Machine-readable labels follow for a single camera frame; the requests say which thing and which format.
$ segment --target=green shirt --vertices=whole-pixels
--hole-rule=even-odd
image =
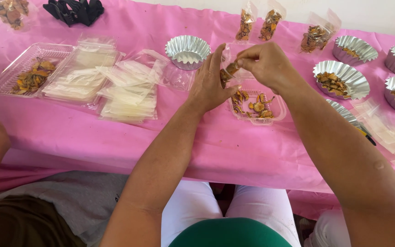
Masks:
[[[195,223],[169,247],[291,247],[276,231],[249,218],[208,219]]]

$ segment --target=open plastic container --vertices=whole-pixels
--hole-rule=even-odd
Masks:
[[[34,98],[39,95],[41,90],[46,86],[50,77],[62,66],[65,59],[74,51],[72,45],[52,44],[52,43],[34,43],[27,48],[18,58],[16,58],[0,74],[0,94],[21,98]],[[47,78],[47,81],[36,92],[27,92],[24,94],[11,94],[10,90],[17,85],[18,75],[21,72],[27,72],[37,62],[33,60],[41,58],[50,61],[56,70]]]
[[[115,44],[112,37],[82,34],[78,46],[48,78],[40,97],[96,110],[101,100],[96,92],[107,82],[96,66],[112,66],[125,55],[115,50]]]
[[[228,100],[228,104],[230,105],[230,109],[234,116],[238,120],[242,121],[250,121],[253,125],[272,125],[276,121],[281,121],[283,118],[286,116],[286,105],[282,99],[281,96],[276,95],[272,90],[268,87],[265,87],[261,85],[259,82],[257,82],[255,79],[254,80],[245,80],[242,84],[241,91],[245,91],[249,95],[249,99],[246,101],[243,101],[241,105],[238,105],[242,111],[244,112],[250,112],[252,116],[257,116],[259,113],[255,112],[254,110],[249,109],[248,104],[251,103],[256,103],[257,102],[257,96],[260,95],[261,93],[264,94],[264,100],[268,101],[272,97],[275,96],[275,98],[265,105],[266,110],[272,111],[272,114],[275,116],[274,118],[249,118],[248,115],[242,114],[242,113],[235,113],[234,112],[234,106],[237,105],[233,103],[233,100],[231,98]]]
[[[240,68],[240,70],[235,72],[233,75],[227,71],[227,66],[236,60],[237,54],[252,47],[253,45],[254,44],[251,43],[241,42],[227,43],[225,50],[222,52],[222,69],[232,77],[232,79],[227,82],[227,87],[241,84],[244,80],[254,79],[254,76],[251,72],[242,68]]]

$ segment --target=white pants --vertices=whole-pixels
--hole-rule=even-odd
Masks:
[[[340,210],[325,211],[304,247],[351,247],[344,215]]]
[[[284,189],[236,185],[226,217],[245,217],[261,222],[300,247],[292,208]],[[223,218],[209,183],[181,181],[162,212],[161,247],[196,222]]]

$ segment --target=pink tablecloth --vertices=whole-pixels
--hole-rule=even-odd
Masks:
[[[7,32],[0,24],[0,73],[31,44],[75,44],[81,32],[113,35],[118,39],[118,50],[127,54],[143,48],[164,53],[170,38],[185,34],[206,40],[214,50],[220,43],[233,41],[240,21],[239,15],[209,9],[104,0],[105,13],[91,27],[68,28],[40,6],[43,1],[32,2],[40,8],[39,25],[28,32]],[[283,21],[273,40],[316,88],[312,68],[334,57],[331,45],[321,56],[295,51],[306,27]],[[383,61],[395,45],[395,37],[356,30],[341,30],[338,35],[357,36],[379,51],[378,59],[358,69],[370,82],[371,93],[381,94],[383,80],[393,75]],[[68,170],[129,173],[187,97],[187,93],[165,87],[159,87],[158,92],[159,119],[137,126],[100,121],[94,115],[44,100],[0,96],[0,120],[13,147],[0,167],[0,190]],[[348,102],[340,103],[351,108]],[[395,159],[378,148],[389,160]],[[263,127],[237,120],[227,104],[208,112],[198,127],[185,177],[289,189],[294,212],[311,218],[339,205],[306,153],[289,114]]]

